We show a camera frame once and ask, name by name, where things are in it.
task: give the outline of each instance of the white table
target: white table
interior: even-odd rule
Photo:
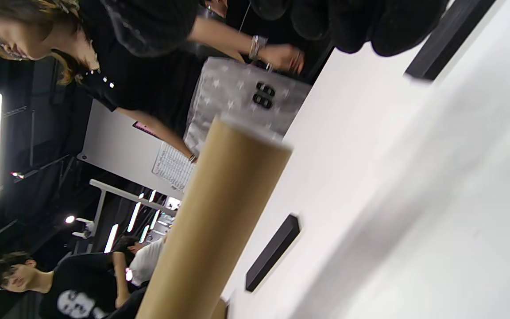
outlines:
[[[402,76],[414,55],[332,54],[224,291],[229,319],[510,318],[510,1],[437,83]],[[290,213],[301,234],[246,293]]]

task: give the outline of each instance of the woman's hand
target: woman's hand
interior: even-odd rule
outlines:
[[[125,293],[125,292],[119,293],[119,295],[117,296],[117,299],[115,299],[115,308],[119,309],[122,305],[124,305],[129,300],[130,296],[131,295],[129,293]]]
[[[275,69],[296,74],[304,67],[304,53],[289,44],[268,45],[259,51],[259,57]]]

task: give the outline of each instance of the woman's arm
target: woman's arm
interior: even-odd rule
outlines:
[[[143,125],[151,129],[160,139],[177,149],[180,153],[184,154],[186,158],[192,157],[192,152],[188,149],[184,140],[182,140],[180,136],[176,135],[172,129],[166,127],[161,121],[152,115],[130,109],[117,108],[117,111],[123,115],[131,117],[135,121],[141,122]]]
[[[130,296],[129,288],[127,287],[127,280],[125,278],[127,263],[125,262],[125,254],[121,252],[114,252],[112,259],[113,270],[115,271],[115,279],[117,283],[116,308],[119,309]]]
[[[197,16],[188,40],[209,45],[220,51],[227,49],[249,54],[252,37],[217,20]],[[269,45],[261,48],[258,55],[261,60],[285,71],[300,73],[304,66],[304,53],[291,45]]]

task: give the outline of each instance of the silver bracelet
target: silver bracelet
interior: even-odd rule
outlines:
[[[267,39],[254,35],[251,38],[251,49],[249,49],[249,60],[259,60],[259,51],[267,45]]]

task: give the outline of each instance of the brown cardboard tube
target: brown cardboard tube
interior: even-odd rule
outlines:
[[[227,316],[227,304],[220,298],[210,319],[225,319],[226,316]]]
[[[216,119],[137,319],[210,319],[292,151]]]

